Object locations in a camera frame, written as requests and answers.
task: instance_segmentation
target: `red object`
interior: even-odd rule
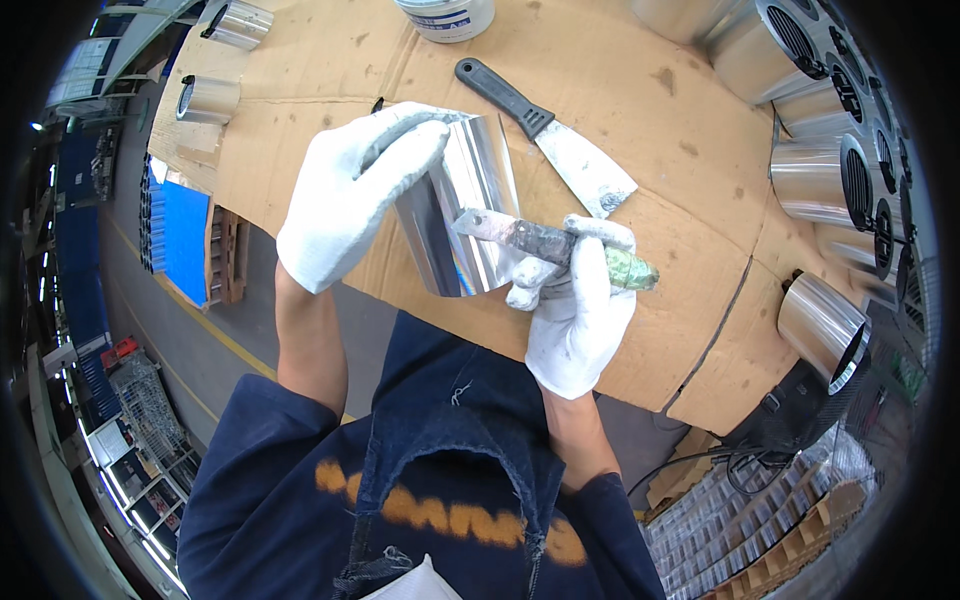
[[[120,359],[134,352],[139,346],[133,336],[120,340],[116,346],[100,354],[100,362],[104,369],[110,369],[115,366]]]

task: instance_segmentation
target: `gloved hand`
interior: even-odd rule
[[[403,102],[317,133],[276,237],[286,272],[313,294],[343,278],[367,252],[387,208],[440,159],[446,124],[469,117]]]
[[[596,385],[636,308],[636,291],[610,285],[604,244],[633,253],[636,240],[622,225],[578,215],[567,215],[564,228],[580,236],[569,271],[524,258],[507,303],[534,311],[527,368],[541,386],[572,400]]]

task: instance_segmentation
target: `putty knife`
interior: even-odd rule
[[[483,62],[463,59],[454,72],[467,87],[518,122],[593,217],[606,219],[636,191],[636,182],[612,158],[557,121],[552,112],[524,98]]]
[[[452,228],[457,233],[516,248],[561,267],[570,266],[573,245],[577,243],[577,236],[569,231],[483,208],[468,208],[453,222]],[[604,254],[611,285],[643,292],[657,287],[660,280],[657,267],[612,246],[605,246]]]

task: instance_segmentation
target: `wooden pallet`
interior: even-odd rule
[[[233,304],[247,287],[250,223],[221,206],[214,206],[210,237],[210,304]]]
[[[703,595],[707,600],[759,600],[797,576],[827,549],[833,528],[860,510],[866,496],[859,483],[845,481],[821,498],[774,547],[753,564]]]

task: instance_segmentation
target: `factory floor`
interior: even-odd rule
[[[245,297],[231,305],[216,304],[206,313],[186,304],[140,265],[140,178],[163,84],[144,84],[127,110],[133,116],[121,137],[114,200],[100,208],[101,274],[114,342],[132,335],[161,363],[180,420],[203,452],[237,378],[246,372],[276,378],[276,248],[270,235],[252,228]],[[145,103],[148,118],[138,131],[136,115]],[[333,295],[349,365],[347,413],[360,419],[370,413],[396,309],[339,283]],[[668,460],[687,430],[678,421],[608,396],[601,396],[598,405],[628,489]],[[647,508],[645,494],[646,486],[631,497],[635,508]]]

